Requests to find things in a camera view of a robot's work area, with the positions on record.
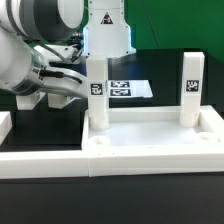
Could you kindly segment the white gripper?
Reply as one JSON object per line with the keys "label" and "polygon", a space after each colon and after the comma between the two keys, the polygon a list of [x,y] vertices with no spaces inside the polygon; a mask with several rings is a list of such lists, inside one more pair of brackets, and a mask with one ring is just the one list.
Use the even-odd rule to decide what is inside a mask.
{"label": "white gripper", "polygon": [[88,97],[87,77],[70,69],[49,68],[39,73],[42,92],[78,98]]}

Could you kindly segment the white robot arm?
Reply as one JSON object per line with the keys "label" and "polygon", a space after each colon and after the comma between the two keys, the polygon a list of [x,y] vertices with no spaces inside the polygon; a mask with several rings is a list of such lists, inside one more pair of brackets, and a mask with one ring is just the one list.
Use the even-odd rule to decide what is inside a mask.
{"label": "white robot arm", "polygon": [[0,89],[26,96],[36,91],[88,96],[87,78],[52,67],[26,44],[43,48],[68,40],[88,15],[84,55],[121,58],[133,54],[124,0],[0,0]]}

